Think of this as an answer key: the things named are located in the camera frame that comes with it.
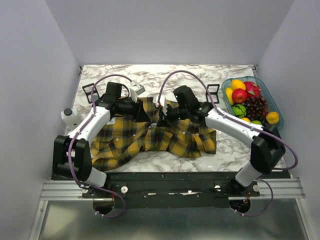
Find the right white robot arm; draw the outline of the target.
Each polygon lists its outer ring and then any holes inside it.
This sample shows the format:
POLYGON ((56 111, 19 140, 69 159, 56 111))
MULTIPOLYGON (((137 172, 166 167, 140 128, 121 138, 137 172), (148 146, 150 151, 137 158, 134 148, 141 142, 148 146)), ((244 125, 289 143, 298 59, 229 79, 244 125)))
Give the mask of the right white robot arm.
POLYGON ((189 119, 209 129, 219 130, 250 147, 250 160, 229 183, 230 191, 241 196, 249 185, 261 175, 272 172, 286 152, 279 140, 280 134, 274 125, 258 125, 244 122, 213 107, 209 102, 200 102, 190 87, 183 85, 174 90, 178 106, 172 107, 163 95, 155 95, 153 102, 160 109, 159 116, 166 123, 189 119))

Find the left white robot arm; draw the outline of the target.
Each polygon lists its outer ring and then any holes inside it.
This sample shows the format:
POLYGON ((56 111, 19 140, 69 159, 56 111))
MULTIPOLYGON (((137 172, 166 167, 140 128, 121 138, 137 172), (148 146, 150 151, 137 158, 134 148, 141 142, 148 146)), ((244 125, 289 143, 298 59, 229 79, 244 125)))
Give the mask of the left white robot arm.
POLYGON ((128 96, 122 97, 121 83, 108 82, 105 94, 92 99, 88 116, 68 135, 54 140, 52 171, 57 176, 77 179, 83 185, 91 185, 101 198, 107 197, 111 185, 107 175, 92 165, 90 146, 98 132, 116 116, 127 116, 135 123, 150 121, 139 95, 145 92, 141 84, 133 84, 128 96))

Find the yellow plaid flannel shirt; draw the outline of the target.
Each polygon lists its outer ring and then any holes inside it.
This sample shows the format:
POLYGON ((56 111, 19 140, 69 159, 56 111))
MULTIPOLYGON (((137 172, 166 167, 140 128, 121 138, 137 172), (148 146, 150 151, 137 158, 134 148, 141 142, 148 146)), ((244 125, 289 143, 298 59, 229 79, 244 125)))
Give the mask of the yellow plaid flannel shirt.
POLYGON ((134 122, 127 116, 117 116, 114 123, 104 125, 90 146, 94 168, 102 172, 117 169, 141 152, 169 152, 193 159, 202 153, 216 153, 216 130, 189 119, 158 126, 159 111, 152 97, 142 101, 150 121, 134 122))

